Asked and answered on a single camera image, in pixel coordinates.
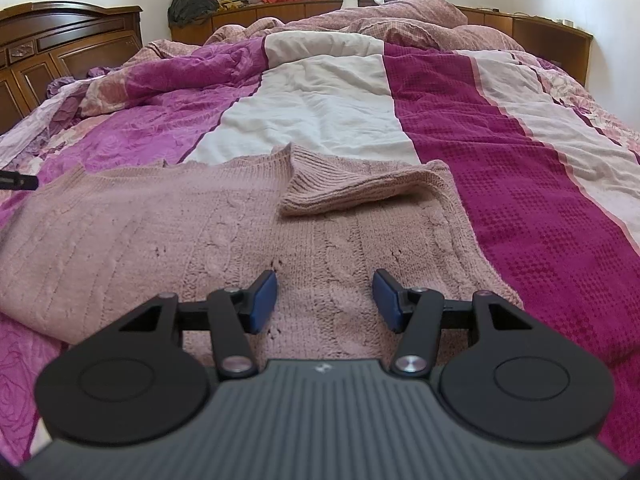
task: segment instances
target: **knit sweater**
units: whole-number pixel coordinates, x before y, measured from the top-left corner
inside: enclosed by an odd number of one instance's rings
[[[0,310],[77,343],[159,292],[202,300],[278,277],[252,336],[267,358],[390,357],[397,343],[370,283],[383,267],[451,299],[487,288],[519,304],[482,255],[441,161],[322,156],[295,145],[218,166],[69,171],[0,234]],[[208,361],[205,334],[186,348]]]

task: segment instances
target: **white stripe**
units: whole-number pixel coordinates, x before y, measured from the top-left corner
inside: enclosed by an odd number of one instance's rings
[[[587,126],[543,92],[526,66],[473,56],[484,95],[530,130],[533,138],[563,153],[574,182],[600,208],[626,224],[640,242],[640,167],[625,148]]]
[[[49,431],[47,431],[47,428],[44,425],[44,421],[40,418],[38,419],[36,431],[33,434],[33,440],[31,441],[31,445],[29,446],[29,454],[31,456],[35,456],[50,443],[51,436],[49,435]]]
[[[518,64],[511,53],[505,50],[456,50],[455,52],[475,59],[493,59],[494,61]]]
[[[66,98],[76,92],[85,91],[91,81],[83,79],[63,86],[60,92],[44,101],[30,115],[0,137],[0,169],[14,160],[42,130],[50,127],[53,116],[60,110]]]
[[[319,153],[420,164],[394,113],[384,44],[359,34],[268,36],[258,91],[222,115],[187,160],[219,164],[295,142]]]

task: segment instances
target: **wooden bed frame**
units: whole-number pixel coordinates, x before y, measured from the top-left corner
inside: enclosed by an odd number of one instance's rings
[[[0,135],[38,107],[60,76],[119,66],[142,47],[140,7],[39,2],[0,10]]]

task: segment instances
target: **dark bag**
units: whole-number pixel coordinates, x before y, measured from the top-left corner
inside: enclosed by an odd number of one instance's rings
[[[167,11],[169,26],[184,27],[202,21],[219,8],[217,0],[173,0]]]

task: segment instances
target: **wooden headboard shelf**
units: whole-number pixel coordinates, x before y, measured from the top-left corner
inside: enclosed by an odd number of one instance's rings
[[[325,14],[340,9],[342,0],[309,0],[248,6],[236,10],[217,12],[203,23],[172,27],[174,41],[204,44],[213,32],[223,25],[237,23],[248,27],[255,20],[273,16],[284,23]],[[373,0],[360,0],[361,7],[375,5]],[[493,10],[458,7],[466,14],[470,25],[497,28],[521,44],[527,52],[561,66],[581,84],[587,79],[589,52],[593,36],[560,23],[520,14],[505,14]]]
[[[0,135],[45,100],[60,77],[119,66],[142,47],[140,7],[39,2],[0,10]]]

